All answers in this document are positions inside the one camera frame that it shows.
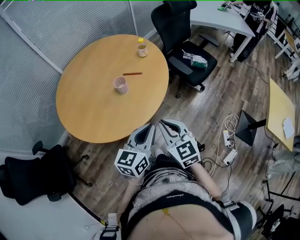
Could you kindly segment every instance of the green package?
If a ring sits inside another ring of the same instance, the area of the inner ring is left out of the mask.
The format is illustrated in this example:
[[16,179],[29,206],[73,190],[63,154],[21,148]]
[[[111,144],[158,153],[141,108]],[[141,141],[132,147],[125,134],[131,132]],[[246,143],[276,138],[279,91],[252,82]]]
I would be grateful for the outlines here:
[[197,68],[202,68],[202,69],[206,70],[206,68],[207,68],[207,60],[205,60],[201,56],[193,55],[193,57],[191,59],[191,66],[197,67]]

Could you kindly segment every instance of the power strip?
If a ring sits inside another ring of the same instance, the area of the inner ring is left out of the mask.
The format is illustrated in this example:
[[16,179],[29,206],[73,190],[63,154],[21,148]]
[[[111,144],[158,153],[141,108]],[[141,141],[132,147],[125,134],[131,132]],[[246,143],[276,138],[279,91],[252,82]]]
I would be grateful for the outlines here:
[[229,139],[229,133],[228,133],[228,130],[224,130],[224,131],[223,131],[223,139],[224,139],[225,147],[229,147],[229,146],[230,146],[230,141],[227,140],[227,139]]
[[233,162],[234,158],[238,155],[236,149],[232,149],[231,152],[224,158],[223,162],[226,165],[229,165]]

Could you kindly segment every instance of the person's belly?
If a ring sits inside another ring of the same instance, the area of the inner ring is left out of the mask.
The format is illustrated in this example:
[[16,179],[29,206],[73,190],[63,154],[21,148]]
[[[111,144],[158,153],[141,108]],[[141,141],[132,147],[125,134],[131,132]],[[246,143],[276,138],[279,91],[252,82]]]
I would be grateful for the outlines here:
[[233,240],[206,208],[180,205],[154,211],[135,226],[130,240]]

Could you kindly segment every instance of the brown pen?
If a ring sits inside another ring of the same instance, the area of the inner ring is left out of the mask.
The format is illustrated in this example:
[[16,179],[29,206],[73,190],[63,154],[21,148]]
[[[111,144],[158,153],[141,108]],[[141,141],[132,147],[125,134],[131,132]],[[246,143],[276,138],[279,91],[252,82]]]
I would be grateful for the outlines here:
[[126,75],[139,75],[139,74],[143,74],[141,72],[139,73],[123,73],[123,76],[126,76]]

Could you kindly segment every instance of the paper cup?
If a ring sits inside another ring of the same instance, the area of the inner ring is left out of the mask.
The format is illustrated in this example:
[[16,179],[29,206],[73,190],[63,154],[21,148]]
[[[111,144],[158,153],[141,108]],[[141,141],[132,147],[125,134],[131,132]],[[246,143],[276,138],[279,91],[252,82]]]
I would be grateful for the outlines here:
[[116,78],[113,81],[113,86],[120,94],[125,94],[129,90],[129,87],[128,87],[125,77]]

